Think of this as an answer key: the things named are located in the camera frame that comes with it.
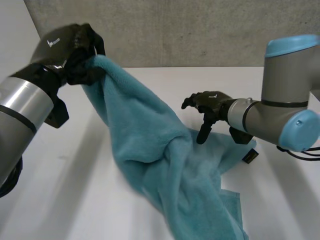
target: gray robot arm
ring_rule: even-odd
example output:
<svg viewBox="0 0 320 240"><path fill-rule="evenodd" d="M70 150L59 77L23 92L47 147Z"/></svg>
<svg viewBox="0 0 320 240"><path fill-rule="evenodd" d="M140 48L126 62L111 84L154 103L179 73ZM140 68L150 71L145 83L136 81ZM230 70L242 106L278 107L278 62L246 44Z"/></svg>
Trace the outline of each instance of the gray robot arm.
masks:
<svg viewBox="0 0 320 240"><path fill-rule="evenodd" d="M17 183L22 155L43 123L61 127L68 119L59 88L91 85L105 76L86 60L105 55L104 42L89 24L72 24L47 33L31 62L0 83L0 197Z"/></svg>
<svg viewBox="0 0 320 240"><path fill-rule="evenodd" d="M309 149L320 135L319 115L308 110L310 92L320 100L320 38L300 35L272 40L265 54L261 101L232 99L222 92L193 94L182 104L204 113L197 142L205 142L211 125L230 125L236 143L253 136L285 150Z"/></svg>

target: white tabletop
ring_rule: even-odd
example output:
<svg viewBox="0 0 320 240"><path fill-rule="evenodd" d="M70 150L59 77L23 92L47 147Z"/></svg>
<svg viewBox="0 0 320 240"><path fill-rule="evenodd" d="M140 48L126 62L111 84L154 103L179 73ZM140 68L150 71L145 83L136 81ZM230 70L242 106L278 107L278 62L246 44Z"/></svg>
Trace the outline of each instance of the white tabletop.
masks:
<svg viewBox="0 0 320 240"><path fill-rule="evenodd" d="M202 116L181 110L185 97L205 90L234 98L261 94L259 67L131 68L188 126L199 129ZM108 128L79 86L60 97L70 120L60 129L43 125L24 155L14 206L2 240L169 240L163 217L136 195L117 169ZM312 100L312 107L318 108ZM214 131L227 133L226 123ZM320 164L303 162L261 140L260 155L239 163L222 177L222 187L240 193L244 229L256 240L316 240L320 236Z"/></svg>

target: blue cap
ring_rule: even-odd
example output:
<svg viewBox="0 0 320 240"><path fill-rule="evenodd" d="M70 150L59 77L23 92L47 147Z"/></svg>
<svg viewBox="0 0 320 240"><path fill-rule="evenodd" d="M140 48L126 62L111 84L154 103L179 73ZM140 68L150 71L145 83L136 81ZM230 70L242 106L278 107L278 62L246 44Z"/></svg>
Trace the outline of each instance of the blue cap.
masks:
<svg viewBox="0 0 320 240"><path fill-rule="evenodd" d="M294 152L306 151L320 136L320 116L306 109L293 115L284 125L279 146Z"/></svg>
<svg viewBox="0 0 320 240"><path fill-rule="evenodd" d="M304 49L320 45L320 36L306 34L298 36L288 36L271 40L265 50L265 58L290 54Z"/></svg>

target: logo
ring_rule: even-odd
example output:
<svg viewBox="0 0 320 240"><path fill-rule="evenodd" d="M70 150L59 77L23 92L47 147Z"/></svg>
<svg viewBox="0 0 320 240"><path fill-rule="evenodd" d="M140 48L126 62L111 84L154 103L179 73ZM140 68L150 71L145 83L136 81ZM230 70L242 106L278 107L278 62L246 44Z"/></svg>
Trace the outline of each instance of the logo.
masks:
<svg viewBox="0 0 320 240"><path fill-rule="evenodd" d="M208 96L208 98L210 99L216 99L218 97L218 94L214 95L214 96Z"/></svg>
<svg viewBox="0 0 320 240"><path fill-rule="evenodd" d="M49 41L47 40L46 42L48 43L49 47L51 48L53 45L55 45L56 43L58 43L60 41L60 38L57 38L54 41Z"/></svg>

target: teal towel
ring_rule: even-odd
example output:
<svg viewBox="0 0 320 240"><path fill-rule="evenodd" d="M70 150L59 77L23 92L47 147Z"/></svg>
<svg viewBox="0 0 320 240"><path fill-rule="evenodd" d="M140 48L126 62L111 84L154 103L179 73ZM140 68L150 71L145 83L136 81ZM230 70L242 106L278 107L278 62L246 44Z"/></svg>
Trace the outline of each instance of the teal towel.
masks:
<svg viewBox="0 0 320 240"><path fill-rule="evenodd" d="M230 136L211 134L198 145L198 132L120 66L102 55L88 64L107 72L83 88L109 127L114 159L132 188L164 215L174 238L248 239L239 194L221 190L221 174L255 142L237 145Z"/></svg>

